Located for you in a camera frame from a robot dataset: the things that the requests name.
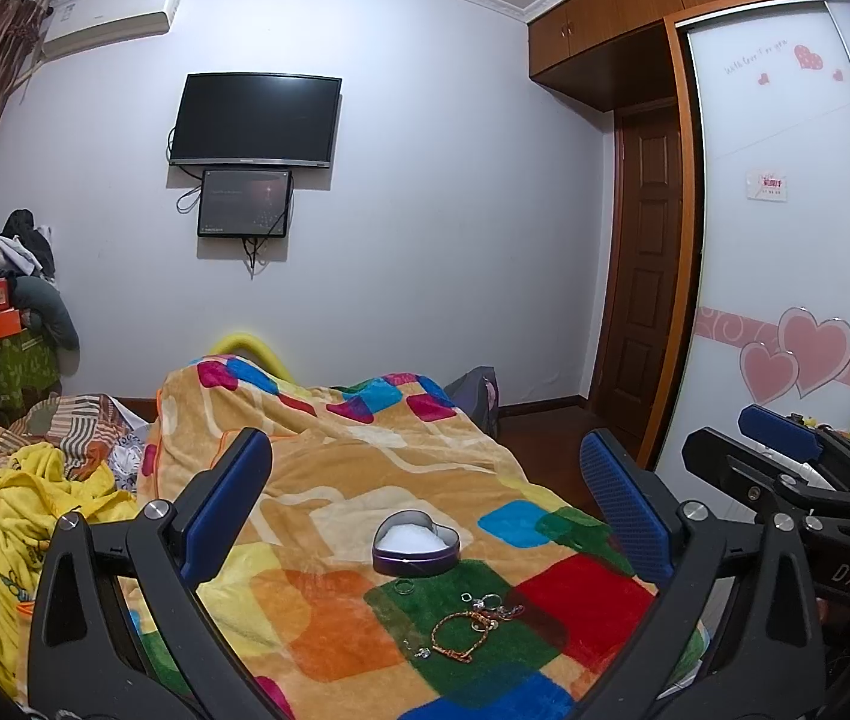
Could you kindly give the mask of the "white wall air conditioner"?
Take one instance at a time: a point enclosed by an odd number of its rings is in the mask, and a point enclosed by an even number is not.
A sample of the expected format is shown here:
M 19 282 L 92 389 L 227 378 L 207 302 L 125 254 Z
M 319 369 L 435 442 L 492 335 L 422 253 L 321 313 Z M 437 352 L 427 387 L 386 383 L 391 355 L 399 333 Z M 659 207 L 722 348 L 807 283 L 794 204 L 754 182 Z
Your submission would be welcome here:
M 173 26 L 181 0 L 73 0 L 55 5 L 44 36 L 46 60 L 139 37 L 161 36 Z

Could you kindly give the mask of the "striped brown quilt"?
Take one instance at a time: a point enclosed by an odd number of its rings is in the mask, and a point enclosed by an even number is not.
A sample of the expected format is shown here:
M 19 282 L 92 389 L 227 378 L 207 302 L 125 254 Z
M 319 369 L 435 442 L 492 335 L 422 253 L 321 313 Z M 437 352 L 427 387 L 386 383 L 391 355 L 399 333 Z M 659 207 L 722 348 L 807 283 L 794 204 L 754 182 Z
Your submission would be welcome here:
M 23 447 L 50 444 L 61 450 L 68 479 L 86 479 L 106 465 L 117 488 L 133 493 L 145 458 L 146 427 L 109 395 L 50 397 L 10 426 L 0 426 L 0 468 Z

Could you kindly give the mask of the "green patterned covered cabinet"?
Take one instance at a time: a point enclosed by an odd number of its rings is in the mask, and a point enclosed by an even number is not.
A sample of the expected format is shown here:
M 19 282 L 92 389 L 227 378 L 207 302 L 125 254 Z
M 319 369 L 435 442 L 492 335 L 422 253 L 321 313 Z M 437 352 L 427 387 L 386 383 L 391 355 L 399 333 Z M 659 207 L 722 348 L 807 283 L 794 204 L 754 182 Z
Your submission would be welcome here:
M 0 340 L 0 410 L 24 410 L 38 395 L 59 390 L 57 349 L 46 333 L 23 330 Z

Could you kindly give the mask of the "wooden wardrobe with sliding doors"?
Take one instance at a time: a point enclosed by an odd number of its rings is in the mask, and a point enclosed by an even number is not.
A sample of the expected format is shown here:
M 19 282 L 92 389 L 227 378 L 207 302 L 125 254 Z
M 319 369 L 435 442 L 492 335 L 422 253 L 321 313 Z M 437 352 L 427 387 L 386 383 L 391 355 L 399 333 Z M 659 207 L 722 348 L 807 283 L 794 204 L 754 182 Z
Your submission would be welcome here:
M 850 0 L 537 0 L 529 75 L 619 115 L 674 106 L 681 223 L 648 422 L 612 431 L 681 497 L 681 447 L 745 406 L 850 429 Z

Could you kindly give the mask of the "small black wall monitor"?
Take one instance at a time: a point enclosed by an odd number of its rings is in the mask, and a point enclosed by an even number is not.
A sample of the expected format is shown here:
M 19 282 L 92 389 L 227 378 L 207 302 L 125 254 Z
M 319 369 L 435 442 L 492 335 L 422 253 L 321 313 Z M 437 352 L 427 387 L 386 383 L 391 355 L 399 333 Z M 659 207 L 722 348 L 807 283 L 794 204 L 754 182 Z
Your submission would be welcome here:
M 208 169 L 203 174 L 197 234 L 201 238 L 285 238 L 292 197 L 290 171 Z

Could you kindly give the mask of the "yellow curved chair back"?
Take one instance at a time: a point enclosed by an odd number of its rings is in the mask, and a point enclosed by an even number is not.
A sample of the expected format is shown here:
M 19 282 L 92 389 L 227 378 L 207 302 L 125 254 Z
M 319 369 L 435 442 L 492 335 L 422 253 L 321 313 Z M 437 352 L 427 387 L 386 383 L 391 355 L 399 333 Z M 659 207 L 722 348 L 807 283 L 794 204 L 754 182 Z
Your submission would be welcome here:
M 213 343 L 210 355 L 241 355 L 254 361 L 265 372 L 279 379 L 295 382 L 292 372 L 270 346 L 253 333 L 228 333 Z

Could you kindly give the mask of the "yellow cartoon blanket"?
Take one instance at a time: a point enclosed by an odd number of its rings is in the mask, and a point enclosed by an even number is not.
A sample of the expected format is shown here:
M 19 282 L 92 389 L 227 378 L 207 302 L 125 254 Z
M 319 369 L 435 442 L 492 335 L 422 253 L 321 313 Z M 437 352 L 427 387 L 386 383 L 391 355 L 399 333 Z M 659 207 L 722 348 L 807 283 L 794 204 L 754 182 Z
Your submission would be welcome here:
M 27 445 L 0 466 L 0 688 L 5 694 L 18 692 L 21 606 L 36 598 L 52 535 L 68 512 L 89 523 L 117 522 L 132 518 L 137 502 L 117 488 L 107 466 L 98 466 L 88 478 L 70 479 L 64 452 L 54 445 Z

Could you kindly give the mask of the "grey bag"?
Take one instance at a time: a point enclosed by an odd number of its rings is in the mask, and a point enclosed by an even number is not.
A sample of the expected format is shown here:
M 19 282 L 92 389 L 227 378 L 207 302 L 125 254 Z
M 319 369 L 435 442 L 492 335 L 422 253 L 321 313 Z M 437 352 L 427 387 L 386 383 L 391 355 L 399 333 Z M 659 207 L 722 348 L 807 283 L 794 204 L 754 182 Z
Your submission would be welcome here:
M 477 366 L 465 372 L 454 382 L 448 383 L 444 391 L 450 401 L 492 439 L 500 432 L 500 388 L 495 369 Z

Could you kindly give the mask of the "black wall television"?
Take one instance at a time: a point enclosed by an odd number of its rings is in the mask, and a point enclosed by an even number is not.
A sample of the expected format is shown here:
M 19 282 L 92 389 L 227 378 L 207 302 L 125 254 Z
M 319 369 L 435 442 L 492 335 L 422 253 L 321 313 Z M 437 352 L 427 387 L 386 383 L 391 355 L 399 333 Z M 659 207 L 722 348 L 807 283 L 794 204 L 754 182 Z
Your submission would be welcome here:
M 327 169 L 334 159 L 340 94 L 335 76 L 190 73 L 169 163 Z

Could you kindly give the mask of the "purple heart-shaped jewelry box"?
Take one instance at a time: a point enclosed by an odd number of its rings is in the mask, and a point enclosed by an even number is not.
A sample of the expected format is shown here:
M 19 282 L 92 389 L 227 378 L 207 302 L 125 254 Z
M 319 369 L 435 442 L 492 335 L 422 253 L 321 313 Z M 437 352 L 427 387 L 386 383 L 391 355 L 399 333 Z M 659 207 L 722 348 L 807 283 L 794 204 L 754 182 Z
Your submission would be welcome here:
M 399 511 L 384 518 L 371 544 L 373 569 L 389 577 L 434 577 L 454 569 L 459 559 L 459 533 L 423 511 Z

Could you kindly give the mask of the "colourful patchwork fleece blanket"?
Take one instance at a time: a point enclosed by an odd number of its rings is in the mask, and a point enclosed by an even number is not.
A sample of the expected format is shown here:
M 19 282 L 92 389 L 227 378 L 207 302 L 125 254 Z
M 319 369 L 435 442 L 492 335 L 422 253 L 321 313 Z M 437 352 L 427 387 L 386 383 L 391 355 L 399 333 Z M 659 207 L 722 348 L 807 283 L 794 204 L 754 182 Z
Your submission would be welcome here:
M 139 473 L 174 499 L 247 427 L 272 470 L 199 598 L 292 718 L 563 718 L 654 600 L 597 518 L 530 483 L 438 383 L 171 372 Z

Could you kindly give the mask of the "pile of clothes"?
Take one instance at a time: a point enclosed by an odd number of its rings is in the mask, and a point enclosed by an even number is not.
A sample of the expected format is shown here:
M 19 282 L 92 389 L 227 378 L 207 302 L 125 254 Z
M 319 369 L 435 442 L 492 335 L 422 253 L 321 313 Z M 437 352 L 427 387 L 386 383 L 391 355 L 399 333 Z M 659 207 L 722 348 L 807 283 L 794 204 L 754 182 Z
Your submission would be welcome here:
M 0 277 L 8 280 L 10 309 L 20 310 L 23 330 L 46 333 L 69 353 L 80 348 L 77 327 L 55 284 L 50 227 L 36 223 L 31 210 L 13 210 L 0 231 Z

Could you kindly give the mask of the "brown wooden door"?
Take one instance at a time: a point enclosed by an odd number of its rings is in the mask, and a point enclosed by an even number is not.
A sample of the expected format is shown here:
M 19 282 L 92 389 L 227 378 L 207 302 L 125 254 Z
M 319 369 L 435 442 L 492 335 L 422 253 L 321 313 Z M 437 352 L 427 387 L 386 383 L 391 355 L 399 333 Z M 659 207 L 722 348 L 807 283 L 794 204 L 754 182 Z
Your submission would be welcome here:
M 680 156 L 674 106 L 615 119 L 614 226 L 591 400 L 602 419 L 631 433 L 651 415 L 671 332 Z

